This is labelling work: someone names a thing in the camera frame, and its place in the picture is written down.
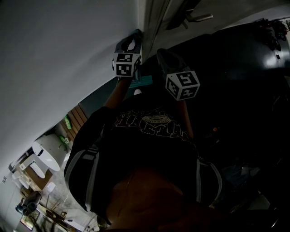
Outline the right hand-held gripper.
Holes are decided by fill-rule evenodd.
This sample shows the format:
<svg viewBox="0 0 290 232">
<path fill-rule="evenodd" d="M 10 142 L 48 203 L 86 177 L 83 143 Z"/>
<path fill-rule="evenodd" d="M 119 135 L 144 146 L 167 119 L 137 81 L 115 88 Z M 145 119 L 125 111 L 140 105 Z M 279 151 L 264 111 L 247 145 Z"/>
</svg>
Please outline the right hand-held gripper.
<svg viewBox="0 0 290 232">
<path fill-rule="evenodd" d="M 200 81 L 185 60 L 163 48 L 158 49 L 156 57 L 165 79 L 165 89 L 174 99 L 183 101 L 194 98 L 200 88 Z"/>
</svg>

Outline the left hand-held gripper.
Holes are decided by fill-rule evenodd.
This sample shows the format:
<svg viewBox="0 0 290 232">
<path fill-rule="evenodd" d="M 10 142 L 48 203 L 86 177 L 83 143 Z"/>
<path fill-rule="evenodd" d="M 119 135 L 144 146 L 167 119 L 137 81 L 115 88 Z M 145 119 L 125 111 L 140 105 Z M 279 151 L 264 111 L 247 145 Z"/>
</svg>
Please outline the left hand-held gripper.
<svg viewBox="0 0 290 232">
<path fill-rule="evenodd" d="M 112 65 L 116 77 L 134 77 L 141 58 L 142 34 L 122 39 L 114 52 Z"/>
</svg>

